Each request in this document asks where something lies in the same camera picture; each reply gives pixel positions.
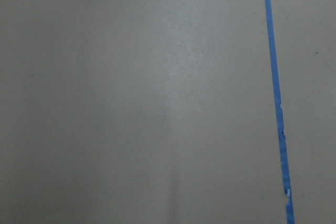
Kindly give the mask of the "brown paper table cover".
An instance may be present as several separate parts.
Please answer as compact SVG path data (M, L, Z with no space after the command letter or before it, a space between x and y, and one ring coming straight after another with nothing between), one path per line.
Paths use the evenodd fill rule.
M335 223L335 0L1 0L1 223Z

